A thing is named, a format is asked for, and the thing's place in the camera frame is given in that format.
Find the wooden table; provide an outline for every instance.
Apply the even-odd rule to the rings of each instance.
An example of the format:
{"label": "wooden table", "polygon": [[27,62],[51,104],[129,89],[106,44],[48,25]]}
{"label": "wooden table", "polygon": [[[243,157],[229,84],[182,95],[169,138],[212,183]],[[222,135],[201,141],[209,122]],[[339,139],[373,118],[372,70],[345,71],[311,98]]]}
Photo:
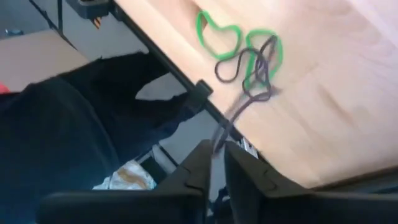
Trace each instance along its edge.
{"label": "wooden table", "polygon": [[[216,60],[196,37],[197,13],[245,34],[278,33],[284,63],[272,82],[282,93],[252,105],[236,127],[286,177],[317,187],[398,165],[397,1],[115,1],[193,83],[214,89],[210,100],[222,113],[241,82],[216,79]],[[203,33],[219,52],[234,44],[208,26]]]}

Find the red object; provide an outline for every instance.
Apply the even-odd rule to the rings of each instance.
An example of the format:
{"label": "red object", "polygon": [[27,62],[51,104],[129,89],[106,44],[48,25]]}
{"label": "red object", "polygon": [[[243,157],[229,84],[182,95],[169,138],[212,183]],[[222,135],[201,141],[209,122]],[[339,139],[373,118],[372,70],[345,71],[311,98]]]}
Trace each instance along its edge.
{"label": "red object", "polygon": [[9,93],[10,90],[3,84],[0,83],[0,94],[2,93]]}

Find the person's leg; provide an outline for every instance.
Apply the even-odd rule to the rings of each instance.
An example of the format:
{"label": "person's leg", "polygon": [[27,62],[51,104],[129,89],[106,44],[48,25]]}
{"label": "person's leg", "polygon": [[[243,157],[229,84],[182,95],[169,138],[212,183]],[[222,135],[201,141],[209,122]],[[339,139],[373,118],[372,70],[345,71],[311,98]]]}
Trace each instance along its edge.
{"label": "person's leg", "polygon": [[93,105],[107,130],[121,165],[146,153],[178,125],[194,116],[181,110],[188,93],[170,100],[137,100],[138,91],[167,73],[151,54],[99,59],[61,75]]}
{"label": "person's leg", "polygon": [[32,223],[48,194],[89,190],[119,167],[91,105],[59,78],[0,97],[0,221]]}

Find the black rubber band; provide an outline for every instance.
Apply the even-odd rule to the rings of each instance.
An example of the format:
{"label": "black rubber band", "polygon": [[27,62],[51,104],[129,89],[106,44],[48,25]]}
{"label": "black rubber band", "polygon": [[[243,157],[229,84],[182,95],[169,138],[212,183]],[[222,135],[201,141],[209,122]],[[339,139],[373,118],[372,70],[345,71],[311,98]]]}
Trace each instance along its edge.
{"label": "black rubber band", "polygon": [[[212,137],[212,143],[213,143],[213,149],[214,149],[213,154],[214,155],[217,155],[220,153],[222,147],[224,146],[226,139],[229,136],[229,132],[233,129],[233,125],[234,125],[235,121],[239,118],[239,115],[247,107],[249,107],[252,103],[266,102],[275,93],[275,89],[272,87],[272,85],[269,81],[269,61],[272,58],[273,54],[275,53],[276,42],[277,42],[277,37],[272,35],[261,46],[260,50],[257,50],[257,49],[251,48],[251,47],[247,47],[245,49],[242,49],[238,54],[234,55],[233,57],[227,58],[224,60],[220,60],[219,62],[216,63],[216,65],[215,65],[216,78],[222,83],[232,83],[238,77],[243,55],[245,53],[256,54],[256,62],[255,62],[255,66],[254,66],[254,71],[252,73],[252,74],[254,74],[254,80],[250,83],[250,89],[245,87],[244,83],[245,83],[245,81],[247,81],[247,78],[245,78],[245,80],[243,80],[243,82],[242,82],[243,92],[236,98],[233,105],[227,110],[227,112],[225,114],[226,117],[228,117],[229,114],[232,114],[231,118],[227,119],[226,122],[224,122],[224,123],[220,123],[219,126],[216,128],[216,131]],[[265,58],[265,56],[263,56],[263,53],[268,46],[270,46],[270,51],[269,51],[267,58]],[[230,61],[236,57],[238,57],[238,64],[236,66],[235,75],[230,79],[222,78],[220,76],[220,73],[218,72],[219,66],[223,62]],[[263,84],[265,86],[266,91],[258,93],[256,95],[252,95],[250,93],[250,91],[253,90],[253,88],[259,83]]]}

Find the floor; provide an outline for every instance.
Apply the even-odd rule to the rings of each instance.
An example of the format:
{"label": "floor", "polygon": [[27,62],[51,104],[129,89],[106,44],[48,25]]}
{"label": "floor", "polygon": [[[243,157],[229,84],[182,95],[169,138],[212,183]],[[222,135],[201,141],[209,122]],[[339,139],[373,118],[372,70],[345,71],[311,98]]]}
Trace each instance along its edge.
{"label": "floor", "polygon": [[[47,11],[54,24],[58,24],[55,0],[34,1]],[[28,0],[0,1],[0,39],[7,38],[4,29],[21,29],[25,33],[30,33],[48,28],[46,21]],[[128,54],[139,50],[147,51],[138,38],[113,16],[102,18],[101,27],[97,29],[90,21],[78,17],[66,2],[63,2],[63,32],[77,50],[89,60]],[[167,99],[184,91],[184,87],[171,74],[167,74],[145,86],[139,93],[139,97]],[[203,111],[193,119],[181,124],[177,132],[172,137],[161,141],[160,145],[177,162],[182,162],[202,139],[211,138],[216,125],[217,122],[210,114]],[[159,150],[155,149],[154,154],[163,166],[169,167],[170,171],[174,169],[170,167],[170,162]],[[225,185],[223,161],[220,158],[214,160],[212,167],[211,200],[216,198],[218,189]]]}

